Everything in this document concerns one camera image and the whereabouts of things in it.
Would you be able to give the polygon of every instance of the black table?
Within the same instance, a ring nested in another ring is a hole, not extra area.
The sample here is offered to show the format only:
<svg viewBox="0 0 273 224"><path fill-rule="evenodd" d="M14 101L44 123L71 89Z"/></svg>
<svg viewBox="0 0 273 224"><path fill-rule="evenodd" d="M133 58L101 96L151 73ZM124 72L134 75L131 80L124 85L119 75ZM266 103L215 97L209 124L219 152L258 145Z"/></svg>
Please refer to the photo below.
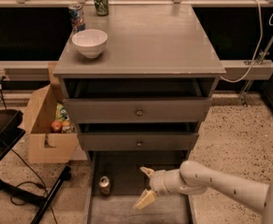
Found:
<svg viewBox="0 0 273 224"><path fill-rule="evenodd" d="M8 138L0 139L0 160L2 160L7 153L17 144L17 142L24 136L25 131L17 128L15 132L11 133ZM31 223L39 223L41 218L43 218L47 208L50 206L58 189L61 187L65 180L69 180L71 177L70 167L66 166L61 172L60 176L56 180L54 186L50 190L47 197L38 196L34 193L28 192L26 190L14 187L3 180L0 179L0 190L10 194L11 196L21 199L27 203L31 203L38 207L38 211Z"/></svg>

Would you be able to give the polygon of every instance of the apple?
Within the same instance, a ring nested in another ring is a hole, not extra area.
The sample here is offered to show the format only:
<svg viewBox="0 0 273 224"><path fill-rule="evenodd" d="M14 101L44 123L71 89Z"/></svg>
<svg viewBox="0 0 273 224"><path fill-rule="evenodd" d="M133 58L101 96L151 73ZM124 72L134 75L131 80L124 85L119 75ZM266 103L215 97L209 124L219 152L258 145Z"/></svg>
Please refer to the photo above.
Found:
<svg viewBox="0 0 273 224"><path fill-rule="evenodd" d="M63 124L60 120L55 120L50 127L54 133L60 133L62 131Z"/></svg>

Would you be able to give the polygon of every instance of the drawer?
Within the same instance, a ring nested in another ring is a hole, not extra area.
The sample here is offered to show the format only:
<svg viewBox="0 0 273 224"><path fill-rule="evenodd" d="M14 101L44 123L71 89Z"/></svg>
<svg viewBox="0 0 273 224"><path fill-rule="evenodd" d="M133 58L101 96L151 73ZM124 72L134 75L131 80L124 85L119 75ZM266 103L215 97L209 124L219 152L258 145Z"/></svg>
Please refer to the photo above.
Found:
<svg viewBox="0 0 273 224"><path fill-rule="evenodd" d="M198 133L85 133L79 135L87 151L192 150Z"/></svg>
<svg viewBox="0 0 273 224"><path fill-rule="evenodd" d="M65 99L64 105L76 123L201 122L211 98Z"/></svg>

